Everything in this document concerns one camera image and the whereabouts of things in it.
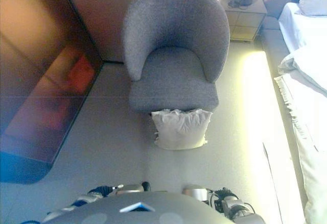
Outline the left dark robot hand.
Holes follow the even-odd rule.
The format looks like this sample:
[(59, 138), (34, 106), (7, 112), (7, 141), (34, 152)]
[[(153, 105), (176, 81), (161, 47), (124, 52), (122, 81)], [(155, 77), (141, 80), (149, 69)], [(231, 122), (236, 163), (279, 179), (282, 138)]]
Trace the left dark robot hand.
[(124, 185), (119, 184), (117, 186), (99, 186), (96, 187), (88, 192), (88, 194), (92, 194), (94, 196), (100, 196), (100, 197), (107, 197), (110, 193), (112, 193), (114, 190), (122, 188)]

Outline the right dark robot hand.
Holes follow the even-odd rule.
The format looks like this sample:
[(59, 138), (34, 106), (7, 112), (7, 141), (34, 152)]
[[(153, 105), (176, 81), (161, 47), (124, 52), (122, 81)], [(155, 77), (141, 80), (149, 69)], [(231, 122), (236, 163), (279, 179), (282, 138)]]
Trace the right dark robot hand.
[(220, 200), (224, 200), (226, 197), (228, 196), (232, 196), (235, 197), (236, 199), (238, 199), (238, 196), (235, 195), (230, 189), (223, 187), (220, 190), (215, 190), (214, 194), (218, 197), (218, 199)]

